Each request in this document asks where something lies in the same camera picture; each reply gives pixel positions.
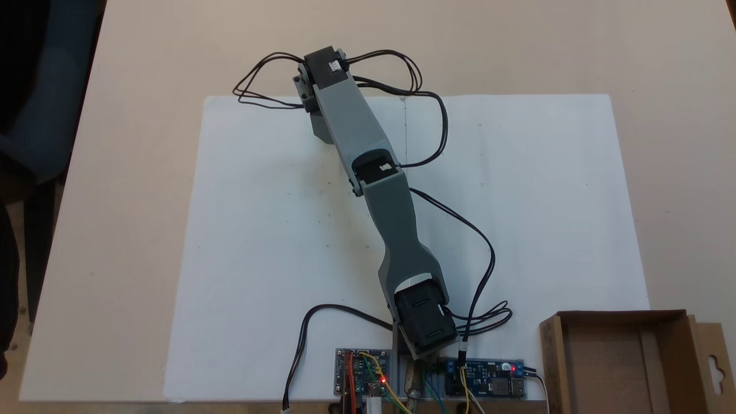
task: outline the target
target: red wire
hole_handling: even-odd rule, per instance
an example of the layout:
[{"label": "red wire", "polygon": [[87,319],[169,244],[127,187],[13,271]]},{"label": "red wire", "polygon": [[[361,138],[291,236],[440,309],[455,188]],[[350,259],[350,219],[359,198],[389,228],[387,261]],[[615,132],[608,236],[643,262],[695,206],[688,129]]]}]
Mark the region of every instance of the red wire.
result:
[{"label": "red wire", "polygon": [[347,365],[347,376],[350,381],[350,408],[352,409],[350,414],[355,414],[355,375],[353,374],[353,353],[348,352],[348,354],[350,355],[350,362]]}]

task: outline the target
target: brown cardboard box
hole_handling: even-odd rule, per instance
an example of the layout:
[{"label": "brown cardboard box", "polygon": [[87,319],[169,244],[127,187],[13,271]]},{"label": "brown cardboard box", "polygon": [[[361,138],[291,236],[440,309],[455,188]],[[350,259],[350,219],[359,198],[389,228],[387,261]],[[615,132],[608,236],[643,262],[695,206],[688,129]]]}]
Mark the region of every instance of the brown cardboard box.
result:
[{"label": "brown cardboard box", "polygon": [[[696,323],[684,310],[569,311],[539,332],[552,413],[736,413],[719,323]],[[720,395],[709,356],[723,374]]]}]

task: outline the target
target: beige table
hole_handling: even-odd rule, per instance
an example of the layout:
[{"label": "beige table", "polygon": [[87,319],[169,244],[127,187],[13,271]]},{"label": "beige table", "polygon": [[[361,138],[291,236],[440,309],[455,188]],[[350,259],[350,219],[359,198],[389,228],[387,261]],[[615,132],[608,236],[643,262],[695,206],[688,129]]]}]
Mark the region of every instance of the beige table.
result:
[{"label": "beige table", "polygon": [[[651,305],[723,322],[736,356],[724,1],[110,0],[21,398],[163,398],[203,100],[272,51],[327,45],[405,52],[442,95],[610,94]],[[293,70],[270,66],[258,89],[293,94]],[[391,60],[360,72],[407,81]]]}]

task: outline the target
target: black cable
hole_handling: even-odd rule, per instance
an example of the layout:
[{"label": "black cable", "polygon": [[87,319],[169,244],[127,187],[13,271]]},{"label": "black cable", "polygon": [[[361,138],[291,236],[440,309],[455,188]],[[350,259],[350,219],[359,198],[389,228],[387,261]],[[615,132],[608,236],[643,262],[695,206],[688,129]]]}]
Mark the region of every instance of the black cable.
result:
[{"label": "black cable", "polygon": [[409,56],[406,56],[405,54],[397,52],[395,50],[391,50],[391,49],[374,50],[373,52],[368,52],[364,55],[359,55],[356,57],[351,57],[350,59],[346,59],[345,62],[349,66],[349,65],[352,65],[353,63],[357,63],[362,60],[370,59],[372,57],[386,56],[386,55],[396,56],[399,59],[404,61],[404,63],[406,64],[406,68],[409,70],[409,76],[411,77],[411,86],[409,87],[410,91],[418,91],[422,88],[422,85],[424,84],[424,79],[422,78],[422,71],[420,71],[419,66],[417,66],[417,64]]},{"label": "black cable", "polygon": [[449,130],[449,125],[447,119],[447,108],[445,108],[445,103],[442,101],[442,98],[439,97],[438,94],[430,91],[408,91],[406,89],[394,88],[393,86],[389,86],[385,83],[380,83],[377,80],[368,79],[366,77],[353,76],[353,79],[358,83],[359,88],[374,88],[386,92],[387,94],[398,95],[400,97],[434,98],[437,103],[439,103],[439,111],[442,113],[442,134],[439,138],[439,146],[437,147],[437,150],[435,150],[432,155],[428,156],[424,160],[409,164],[398,164],[398,166],[402,168],[412,168],[415,166],[427,165],[430,162],[436,160],[442,154],[442,151],[445,150],[445,146],[447,146],[447,132]]},{"label": "black cable", "polygon": [[[245,104],[245,105],[255,105],[260,106],[262,108],[268,108],[268,109],[300,109],[304,108],[304,105],[301,104],[294,104],[290,102],[284,102],[280,101],[278,99],[270,98],[265,95],[250,91],[250,86],[253,84],[253,80],[255,80],[255,77],[258,75],[258,72],[261,71],[261,69],[269,62],[273,62],[274,60],[291,60],[297,63],[304,63],[304,60],[300,57],[294,56],[291,53],[285,53],[285,52],[274,52],[270,55],[264,57],[261,59],[260,62],[256,63],[255,66],[253,66],[253,69],[250,69],[248,74],[243,77],[243,79],[238,82],[238,84],[233,88],[233,95],[236,95],[238,97],[238,102]],[[261,103],[252,102],[245,100],[246,98],[250,99],[262,99],[267,100],[271,102],[276,102],[278,104],[281,104],[282,106],[268,106],[263,105]]]},{"label": "black cable", "polygon": [[312,315],[314,315],[317,311],[321,309],[341,310],[343,312],[350,313],[351,315],[361,317],[370,323],[375,323],[381,328],[388,329],[389,331],[393,331],[392,324],[383,322],[377,317],[373,317],[371,315],[368,315],[367,313],[363,313],[349,306],[335,305],[335,304],[322,304],[322,305],[317,305],[313,307],[312,309],[309,309],[309,312],[307,312],[307,314],[304,315],[304,319],[302,320],[302,328],[299,331],[299,340],[297,341],[297,352],[296,354],[294,354],[294,361],[291,363],[291,370],[289,370],[289,376],[286,377],[286,387],[283,391],[283,400],[281,402],[282,410],[287,410],[289,408],[289,388],[291,387],[291,381],[294,379],[294,375],[297,373],[297,367],[299,366],[299,361],[302,359],[302,355],[304,354],[304,349],[307,346],[307,328],[309,326],[309,320],[312,318]]},{"label": "black cable", "polygon": [[[462,222],[466,226],[473,229],[474,232],[476,232],[478,235],[480,235],[483,238],[483,240],[488,245],[489,252],[491,253],[491,258],[488,264],[488,268],[486,269],[486,272],[483,274],[483,277],[481,278],[480,283],[478,283],[478,287],[475,289],[475,295],[473,296],[473,301],[470,303],[470,311],[468,312],[467,317],[458,317],[457,315],[453,315],[454,317],[457,317],[458,319],[467,321],[465,324],[465,330],[460,331],[462,335],[462,342],[467,343],[467,338],[471,334],[473,335],[481,334],[483,332],[487,332],[492,329],[496,329],[497,327],[508,322],[509,319],[511,319],[511,316],[513,315],[513,312],[509,308],[506,307],[506,305],[508,304],[508,301],[502,301],[498,305],[491,308],[488,312],[482,314],[481,316],[473,317],[473,312],[475,311],[475,306],[478,304],[478,299],[481,297],[481,293],[483,293],[483,289],[486,288],[486,284],[488,283],[488,280],[491,278],[491,274],[493,273],[493,269],[495,268],[495,265],[496,265],[496,252],[493,249],[493,245],[488,240],[488,237],[486,237],[486,235],[483,234],[483,232],[480,231],[480,229],[475,227],[465,217],[461,216],[460,214],[456,213],[453,209],[435,200],[429,194],[425,192],[421,192],[420,190],[413,189],[413,188],[410,188],[409,191],[415,193],[416,195],[420,196],[421,198],[426,200],[428,203],[430,203],[432,206],[439,208],[443,212],[452,216],[454,219]],[[483,328],[471,329],[471,327],[474,324],[480,323],[484,320],[490,319],[491,317],[502,315],[502,314],[506,314],[506,316],[502,320],[499,320],[498,322],[490,323],[488,326],[485,326]],[[459,352],[458,364],[460,366],[464,365],[465,355],[466,355],[465,351]]]},{"label": "black cable", "polygon": [[[468,336],[471,336],[472,337],[472,336],[480,335],[480,334],[482,334],[484,332],[488,332],[488,331],[491,331],[493,329],[496,329],[497,327],[499,327],[499,326],[503,325],[504,323],[508,322],[511,319],[511,317],[514,315],[513,311],[508,307],[508,305],[509,305],[509,301],[501,301],[498,304],[496,304],[496,306],[492,307],[490,310],[488,310],[487,312],[483,313],[482,315],[480,315],[480,316],[474,316],[472,318],[472,321],[473,322],[470,324],[470,326],[480,325],[481,323],[483,323],[483,322],[485,322],[485,321],[487,321],[489,319],[493,319],[494,317],[499,317],[501,315],[504,315],[503,318],[501,318],[500,320],[496,320],[495,322],[489,323],[489,324],[487,324],[485,326],[482,326],[481,328],[471,329],[470,330],[470,334]],[[459,319],[459,320],[467,320],[468,319],[465,316],[455,315],[446,306],[443,306],[443,309],[442,310],[445,311],[445,312],[449,312],[450,315],[452,315],[456,319]],[[458,331],[458,333],[460,334],[460,336],[464,336],[465,335],[465,331],[464,330],[460,330],[460,331]]]}]

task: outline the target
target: circuit board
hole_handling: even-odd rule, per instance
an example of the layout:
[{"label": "circuit board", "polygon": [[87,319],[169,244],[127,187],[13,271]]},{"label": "circuit board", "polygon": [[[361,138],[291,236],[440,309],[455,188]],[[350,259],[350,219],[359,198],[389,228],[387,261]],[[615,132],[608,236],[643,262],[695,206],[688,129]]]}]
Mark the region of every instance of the circuit board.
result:
[{"label": "circuit board", "polygon": [[381,377],[378,375],[378,370],[375,369],[375,362],[367,358],[368,367],[366,367],[365,359],[358,355],[359,352],[373,355],[378,360],[378,363],[381,364],[381,370],[384,375],[389,375],[389,355],[391,354],[389,349],[337,348],[335,350],[335,382],[333,386],[335,395],[340,395],[340,393],[344,392],[345,386],[349,382],[349,378],[346,377],[346,354],[353,358],[353,383],[355,384],[355,392],[357,394],[363,393],[365,396],[368,396],[371,387],[379,391],[383,389]]},{"label": "circuit board", "polygon": [[[444,359],[445,395],[463,396],[457,359]],[[521,359],[468,359],[467,387],[476,397],[524,399],[526,384]]]}]

